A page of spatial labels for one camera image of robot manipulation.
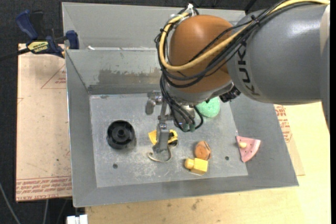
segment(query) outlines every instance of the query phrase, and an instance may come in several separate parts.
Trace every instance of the cardboard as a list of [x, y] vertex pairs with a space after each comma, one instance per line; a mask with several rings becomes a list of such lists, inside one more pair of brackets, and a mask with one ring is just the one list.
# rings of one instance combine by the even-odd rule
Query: cardboard
[[18, 57], [16, 201], [71, 197], [65, 60]]

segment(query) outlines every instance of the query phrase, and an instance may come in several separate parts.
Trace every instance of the yellow object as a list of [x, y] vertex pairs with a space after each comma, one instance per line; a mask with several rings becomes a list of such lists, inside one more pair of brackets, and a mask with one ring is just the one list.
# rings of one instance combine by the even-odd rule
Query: yellow object
[[247, 144], [245, 142], [239, 142], [239, 147], [240, 148], [246, 148]]
[[185, 160], [184, 167], [192, 173], [204, 175], [208, 171], [208, 161], [199, 158], [188, 158]]
[[[169, 130], [170, 138], [168, 140], [168, 144], [177, 140], [177, 132], [175, 130]], [[148, 133], [149, 139], [151, 140], [152, 144], [155, 145], [157, 143], [156, 140], [156, 130]]]
[[[296, 4], [296, 3], [303, 3], [303, 2], [313, 2], [313, 3], [322, 4], [322, 5], [329, 5], [330, 4], [330, 0], [287, 0], [287, 1], [284, 1], [283, 3], [281, 3], [280, 5], [278, 5], [277, 7], [275, 7], [270, 12], [270, 14], [279, 10], [279, 9], [281, 9], [281, 8], [284, 8], [284, 7], [287, 7], [287, 6]], [[189, 15], [188, 13], [183, 13], [183, 14], [181, 14], [181, 17], [187, 17], [188, 15]], [[204, 59], [206, 59], [210, 55], [212, 55], [214, 53], [218, 53], [219, 50], [225, 48], [236, 36], [238, 36], [245, 28], [247, 28], [251, 24], [251, 23], [249, 23], [248, 25], [243, 27], [241, 30], [239, 30], [238, 32], [236, 32], [235, 34], [230, 36], [229, 38], [225, 39], [224, 41], [219, 43], [214, 48], [212, 48], [212, 49], [208, 50], [207, 52], [205, 52], [204, 54], [200, 55], [196, 59], [194, 59], [194, 60], [192, 60], [192, 61], [190, 61], [190, 62], [188, 62], [184, 65], [181, 65], [181, 66], [172, 66], [172, 65], [168, 64], [165, 60], [164, 51], [163, 51], [164, 46], [163, 45], [164, 45], [164, 42], [165, 42], [166, 33], [174, 25], [174, 23], [179, 21], [179, 20], [180, 20], [179, 17], [174, 17], [173, 19], [171, 19], [168, 22], [168, 24], [165, 26], [164, 31], [161, 35], [160, 44], [159, 44], [159, 55], [160, 55], [161, 63], [167, 70], [171, 70], [171, 71], [182, 71], [182, 70], [188, 69], [188, 68], [193, 67], [196, 64], [202, 62]]]

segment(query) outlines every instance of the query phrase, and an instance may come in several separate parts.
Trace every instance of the pink triangular object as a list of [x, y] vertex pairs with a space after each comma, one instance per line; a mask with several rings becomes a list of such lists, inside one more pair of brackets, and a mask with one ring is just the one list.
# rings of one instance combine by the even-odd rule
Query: pink triangular object
[[248, 138], [248, 137], [242, 137], [242, 136], [236, 136], [236, 140], [238, 143], [238, 147], [240, 143], [246, 143], [246, 147], [245, 148], [240, 148], [239, 147], [239, 151], [240, 151], [240, 156], [241, 156], [241, 160], [245, 163], [247, 161], [249, 161], [250, 159], [252, 159], [252, 157], [254, 155], [256, 155], [259, 147], [260, 147], [260, 143], [261, 140], [258, 139], [253, 139], [253, 138]]

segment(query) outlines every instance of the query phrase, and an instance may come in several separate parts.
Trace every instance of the orange object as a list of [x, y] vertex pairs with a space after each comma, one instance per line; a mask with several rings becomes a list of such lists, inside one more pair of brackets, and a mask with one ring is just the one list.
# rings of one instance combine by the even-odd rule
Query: orange object
[[198, 142], [198, 144], [195, 146], [194, 153], [196, 158], [199, 159], [204, 159], [207, 161], [211, 158], [211, 149], [208, 143], [206, 143], [205, 141]]
[[[182, 21], [174, 31], [170, 46], [169, 46], [169, 60], [173, 66], [180, 66], [188, 63], [192, 57], [198, 54], [204, 49], [214, 38], [226, 29], [232, 27], [232, 24], [220, 17], [212, 15], [197, 15], [187, 18]], [[205, 51], [214, 48], [217, 44], [224, 41], [231, 35], [231, 31], [223, 35], [213, 45], [211, 45]], [[206, 60], [196, 64], [191, 68], [183, 70], [185, 76], [192, 76], [202, 70], [204, 70], [217, 54], [214, 54]], [[170, 72], [175, 76], [182, 76], [178, 72]], [[196, 83], [187, 88], [181, 88], [180, 91], [190, 93], [200, 93], [211, 91], [222, 87], [231, 80], [228, 74], [226, 65], [219, 68], [216, 72], [210, 76], [205, 76], [202, 79], [202, 83]], [[179, 80], [173, 80], [176, 84], [181, 84]]]

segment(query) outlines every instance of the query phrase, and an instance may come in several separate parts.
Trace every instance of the yellow cable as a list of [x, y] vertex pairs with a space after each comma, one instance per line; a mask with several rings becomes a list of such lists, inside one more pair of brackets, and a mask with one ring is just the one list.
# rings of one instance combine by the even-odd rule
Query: yellow cable
[[[270, 13], [273, 13], [273, 12], [275, 12], [275, 11], [281, 9], [281, 8], [287, 7], [289, 5], [293, 5], [293, 4], [301, 3], [301, 2], [315, 2], [315, 3], [319, 3], [319, 4], [323, 4], [323, 5], [329, 5], [330, 4], [330, 0], [288, 0], [288, 1], [285, 1], [282, 4], [280, 4], [279, 6], [277, 6]], [[251, 24], [250, 23], [250, 24], [246, 25], [240, 31], [238, 31], [235, 34], [233, 34], [232, 36], [228, 37], [227, 39], [225, 39], [224, 41], [219, 43], [216, 47], [210, 49], [209, 51], [207, 51], [206, 53], [197, 57], [193, 61], [188, 62], [188, 63], [186, 63], [184, 65], [181, 65], [181, 66], [172, 66], [172, 65], [168, 64], [165, 60], [164, 53], [163, 53], [163, 44], [164, 44], [166, 32], [170, 29], [170, 27], [172, 27], [172, 24], [175, 23], [178, 20], [180, 20], [180, 19], [178, 17], [175, 17], [168, 22], [168, 24], [164, 28], [164, 32], [162, 33], [162, 36], [161, 36], [161, 39], [160, 39], [160, 44], [159, 44], [159, 55], [160, 55], [161, 63], [166, 69], [171, 70], [171, 71], [181, 71], [181, 70], [185, 70], [187, 68], [193, 67], [196, 64], [200, 63], [201, 61], [203, 61], [204, 59], [206, 59], [207, 57], [209, 57], [210, 55], [218, 52], [221, 49], [224, 49], [237, 35], [239, 35], [246, 27], [248, 27]]]

